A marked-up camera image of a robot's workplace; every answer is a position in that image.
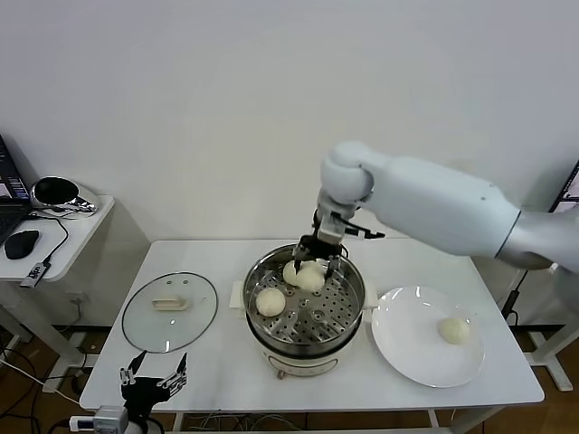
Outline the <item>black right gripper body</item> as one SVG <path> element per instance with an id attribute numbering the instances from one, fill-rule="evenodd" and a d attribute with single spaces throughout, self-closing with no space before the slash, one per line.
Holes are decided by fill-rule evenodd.
<path id="1" fill-rule="evenodd" d="M 341 245 L 326 243 L 314 235 L 303 235 L 296 245 L 296 261 L 331 261 L 339 258 L 342 250 Z"/>

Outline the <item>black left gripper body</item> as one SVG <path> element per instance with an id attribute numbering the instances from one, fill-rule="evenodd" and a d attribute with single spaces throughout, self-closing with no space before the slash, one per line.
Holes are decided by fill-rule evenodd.
<path id="1" fill-rule="evenodd" d="M 133 382 L 122 383 L 121 396 L 125 400 L 124 407 L 129 412 L 151 412 L 159 403 L 171 398 L 170 390 L 160 386 L 162 378 L 136 377 Z"/>

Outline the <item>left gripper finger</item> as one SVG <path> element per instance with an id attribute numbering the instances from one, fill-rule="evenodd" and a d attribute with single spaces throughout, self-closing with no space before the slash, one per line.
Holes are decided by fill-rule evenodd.
<path id="1" fill-rule="evenodd" d="M 176 371 L 157 383 L 157 387 L 168 392 L 179 392 L 187 383 L 187 353 L 179 361 Z"/>
<path id="2" fill-rule="evenodd" d="M 119 377 L 122 385 L 134 384 L 136 382 L 136 374 L 146 357 L 145 352 L 141 352 L 138 356 L 133 358 L 128 364 L 128 367 L 121 367 L 119 369 Z"/>

